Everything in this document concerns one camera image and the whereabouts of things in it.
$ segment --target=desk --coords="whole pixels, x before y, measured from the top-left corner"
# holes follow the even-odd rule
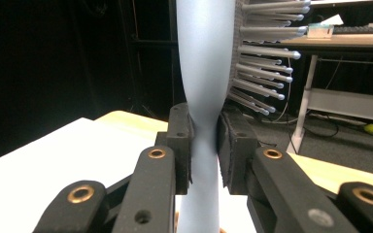
[[[95,121],[78,119],[1,157],[0,232],[31,232],[51,200],[70,183],[93,180],[110,186],[130,175],[141,150],[152,146],[156,132],[166,128],[166,122],[117,111]],[[315,183],[333,192],[343,182],[373,184],[373,174],[292,157]],[[230,196],[224,188],[220,202],[226,232],[254,232],[245,196]]]
[[[333,35],[330,39],[309,39],[306,36],[282,41],[280,46],[312,54],[304,87],[298,121],[287,151],[299,151],[307,109],[373,119],[373,96],[343,91],[311,88],[318,55],[358,54],[373,56],[373,35]]]

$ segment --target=gray floor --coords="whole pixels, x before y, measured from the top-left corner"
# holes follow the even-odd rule
[[[248,122],[254,127],[260,142],[277,145],[281,150],[287,149],[289,135],[286,124],[263,123],[253,118],[248,118]],[[333,123],[315,117],[308,117],[305,127],[323,135],[331,135],[336,131]],[[361,128],[356,130],[351,129],[350,126],[338,127],[338,133],[330,138],[319,137],[307,131],[298,153],[373,173],[373,136],[365,133]],[[291,134],[294,128],[295,124],[289,126]]]

